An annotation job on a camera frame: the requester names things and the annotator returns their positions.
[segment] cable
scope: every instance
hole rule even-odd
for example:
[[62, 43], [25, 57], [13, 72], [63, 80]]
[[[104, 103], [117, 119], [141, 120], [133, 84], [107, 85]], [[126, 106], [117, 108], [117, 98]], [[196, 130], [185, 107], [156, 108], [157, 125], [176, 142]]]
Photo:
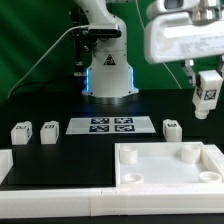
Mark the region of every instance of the cable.
[[[141, 12], [140, 12], [140, 9], [139, 9], [138, 0], [135, 0], [135, 3], [136, 3], [136, 9], [137, 9], [137, 12], [138, 12], [138, 17], [139, 17], [139, 20], [140, 20], [143, 32], [145, 33], [145, 26], [144, 26], [144, 23], [143, 23], [143, 20], [142, 20], [142, 16], [141, 16]], [[179, 89], [182, 89], [180, 83], [177, 81], [175, 75], [171, 72], [169, 67], [165, 63], [163, 63], [163, 65], [165, 66], [167, 71], [170, 73], [170, 75], [173, 77], [173, 79], [175, 80], [175, 82], [178, 85]]]
[[174, 74], [170, 71], [169, 67], [166, 65], [166, 63], [163, 63], [163, 65], [165, 66], [165, 68], [168, 70], [168, 72], [171, 74], [171, 76], [173, 77], [173, 79], [175, 80], [175, 82], [177, 83], [177, 85], [179, 86], [179, 89], [182, 89], [180, 86], [180, 83], [177, 81], [176, 77], [174, 76]]
[[139, 17], [139, 20], [140, 20], [142, 29], [143, 29], [144, 32], [145, 32], [145, 26], [144, 26], [144, 23], [143, 23], [143, 21], [142, 21], [142, 16], [141, 16], [141, 12], [140, 12], [139, 5], [138, 5], [138, 0], [135, 0], [135, 4], [136, 4], [136, 9], [137, 9], [137, 13], [138, 13], [138, 17]]
[[24, 87], [24, 86], [39, 85], [39, 84], [45, 84], [45, 83], [46, 83], [46, 82], [29, 82], [29, 83], [24, 83], [24, 84], [22, 84], [22, 85], [20, 85], [20, 86], [15, 87], [15, 88], [13, 89], [12, 93], [11, 93], [11, 96], [13, 96], [14, 93], [15, 93], [18, 89], [20, 89], [20, 88], [22, 88], [22, 87]]
[[43, 61], [43, 59], [45, 59], [45, 57], [60, 43], [60, 41], [71, 31], [75, 30], [75, 29], [80, 29], [80, 28], [86, 28], [88, 27], [88, 25], [86, 26], [77, 26], [77, 27], [72, 27], [70, 29], [68, 29], [66, 32], [64, 32], [61, 37], [59, 37], [59, 39], [47, 50], [47, 52], [31, 67], [31, 69], [12, 87], [12, 89], [10, 90], [7, 99], [9, 99], [12, 95], [12, 92], [14, 92], [14, 89], [21, 83], [23, 82], [30, 74], [31, 72]]

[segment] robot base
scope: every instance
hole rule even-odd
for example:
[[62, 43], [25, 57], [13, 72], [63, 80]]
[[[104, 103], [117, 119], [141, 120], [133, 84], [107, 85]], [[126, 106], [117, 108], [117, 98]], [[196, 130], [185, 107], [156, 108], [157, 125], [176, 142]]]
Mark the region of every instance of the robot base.
[[127, 103], [130, 101], [135, 101], [138, 99], [139, 94], [134, 93], [124, 97], [94, 97], [90, 95], [83, 95], [85, 101], [89, 101], [97, 104], [106, 104], [106, 105], [117, 105], [122, 103]]

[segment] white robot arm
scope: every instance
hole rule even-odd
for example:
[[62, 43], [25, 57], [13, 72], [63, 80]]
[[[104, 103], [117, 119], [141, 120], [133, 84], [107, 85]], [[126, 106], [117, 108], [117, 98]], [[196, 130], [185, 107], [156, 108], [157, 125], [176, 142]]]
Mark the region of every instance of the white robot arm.
[[[152, 19], [145, 30], [145, 58], [149, 63], [184, 60], [189, 65], [191, 59], [224, 55], [224, 18], [219, 0], [156, 0], [147, 15]], [[223, 79], [215, 70], [199, 72], [198, 77], [198, 83], [193, 77], [193, 84], [197, 84], [193, 103], [196, 117], [205, 119], [209, 110], [216, 108]]]
[[119, 38], [98, 38], [93, 48], [92, 64], [87, 69], [87, 87], [83, 94], [100, 103], [120, 103], [138, 93], [133, 85], [133, 69], [127, 62], [127, 32], [125, 23], [112, 15], [107, 3], [132, 1], [73, 0], [89, 21], [88, 32], [121, 32]]

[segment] small marker sticker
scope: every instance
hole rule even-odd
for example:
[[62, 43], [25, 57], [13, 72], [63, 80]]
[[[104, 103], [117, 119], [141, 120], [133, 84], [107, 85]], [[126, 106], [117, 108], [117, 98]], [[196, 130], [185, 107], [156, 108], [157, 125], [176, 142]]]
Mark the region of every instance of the small marker sticker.
[[109, 54], [109, 56], [107, 57], [107, 60], [105, 61], [104, 65], [116, 65], [111, 54]]

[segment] white platform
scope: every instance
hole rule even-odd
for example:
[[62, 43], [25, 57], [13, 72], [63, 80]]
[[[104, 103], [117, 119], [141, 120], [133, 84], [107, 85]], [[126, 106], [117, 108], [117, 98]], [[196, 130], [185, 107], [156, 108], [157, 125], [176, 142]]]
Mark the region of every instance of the white platform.
[[[114, 188], [0, 192], [0, 218], [75, 217], [224, 213], [224, 184], [199, 183], [201, 171], [224, 176], [224, 155], [215, 145], [201, 145], [201, 162], [180, 160], [185, 143], [141, 143], [138, 162], [120, 163], [115, 145]], [[138, 172], [144, 183], [122, 184], [122, 175]]]

